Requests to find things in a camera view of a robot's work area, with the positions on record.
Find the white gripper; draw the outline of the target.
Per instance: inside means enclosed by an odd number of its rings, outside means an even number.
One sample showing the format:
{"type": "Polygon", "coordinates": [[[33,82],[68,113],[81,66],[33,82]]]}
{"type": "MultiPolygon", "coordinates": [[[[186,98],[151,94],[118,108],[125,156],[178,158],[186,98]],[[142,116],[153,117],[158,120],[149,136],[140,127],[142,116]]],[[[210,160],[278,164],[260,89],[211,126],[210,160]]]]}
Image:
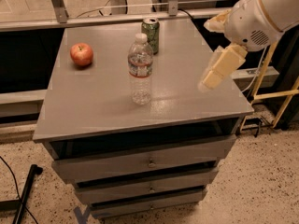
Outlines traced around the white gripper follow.
{"type": "Polygon", "coordinates": [[[263,0],[239,0],[231,10],[208,19],[204,27],[209,32],[224,34],[233,43],[214,50],[197,85],[201,92],[217,88],[245,62],[248,51],[259,51],[283,35],[270,18],[263,0]]]}

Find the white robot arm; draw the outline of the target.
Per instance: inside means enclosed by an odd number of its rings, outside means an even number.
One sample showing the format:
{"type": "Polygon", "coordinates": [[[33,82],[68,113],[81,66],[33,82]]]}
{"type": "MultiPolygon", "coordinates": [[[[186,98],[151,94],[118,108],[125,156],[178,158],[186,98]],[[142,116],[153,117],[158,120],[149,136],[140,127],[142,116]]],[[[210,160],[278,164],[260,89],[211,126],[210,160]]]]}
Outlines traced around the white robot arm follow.
{"type": "Polygon", "coordinates": [[[222,33],[230,41],[213,52],[198,83],[200,91],[211,91],[246,60],[250,52],[264,49],[299,23],[299,0],[239,0],[204,23],[210,32],[222,33]]]}

